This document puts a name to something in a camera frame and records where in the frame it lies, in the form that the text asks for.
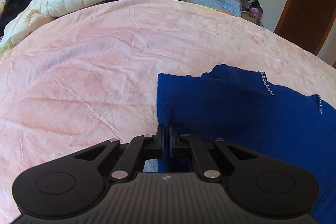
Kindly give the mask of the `light blue knit blanket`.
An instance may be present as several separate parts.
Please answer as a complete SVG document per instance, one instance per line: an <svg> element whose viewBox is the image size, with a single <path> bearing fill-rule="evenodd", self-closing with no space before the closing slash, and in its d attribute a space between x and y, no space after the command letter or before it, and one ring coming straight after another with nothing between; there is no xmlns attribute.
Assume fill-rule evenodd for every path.
<svg viewBox="0 0 336 224"><path fill-rule="evenodd" d="M196 5L205 6L215 10L229 13L234 16L242 16L242 6L234 0L181 0Z"/></svg>

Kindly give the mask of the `pink bed blanket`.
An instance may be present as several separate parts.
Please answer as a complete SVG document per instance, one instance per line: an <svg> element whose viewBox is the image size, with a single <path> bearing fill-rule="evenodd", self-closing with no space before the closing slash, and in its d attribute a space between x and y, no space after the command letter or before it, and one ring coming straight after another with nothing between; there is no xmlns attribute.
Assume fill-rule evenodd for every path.
<svg viewBox="0 0 336 224"><path fill-rule="evenodd" d="M1 223L15 178L110 138L157 128L157 75L227 64L335 105L335 69L242 18L171 0L122 0L42 26L1 57Z"/></svg>

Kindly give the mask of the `blue knit sweater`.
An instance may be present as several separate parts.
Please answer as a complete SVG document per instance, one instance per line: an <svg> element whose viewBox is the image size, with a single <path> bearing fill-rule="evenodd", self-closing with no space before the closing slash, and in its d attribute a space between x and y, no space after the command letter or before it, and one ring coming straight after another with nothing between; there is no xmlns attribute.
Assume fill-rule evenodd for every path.
<svg viewBox="0 0 336 224"><path fill-rule="evenodd" d="M335 108L320 96L222 64L200 77L159 74L157 117L181 134L222 138L307 170L319 184L313 217L335 223Z"/></svg>

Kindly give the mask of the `brown wooden door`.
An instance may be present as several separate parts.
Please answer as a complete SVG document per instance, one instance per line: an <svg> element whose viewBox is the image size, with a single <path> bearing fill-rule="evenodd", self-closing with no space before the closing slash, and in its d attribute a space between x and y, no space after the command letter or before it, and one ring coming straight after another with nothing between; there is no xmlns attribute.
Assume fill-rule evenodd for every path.
<svg viewBox="0 0 336 224"><path fill-rule="evenodd" d="M335 0L287 0L274 30L317 55L335 20Z"/></svg>

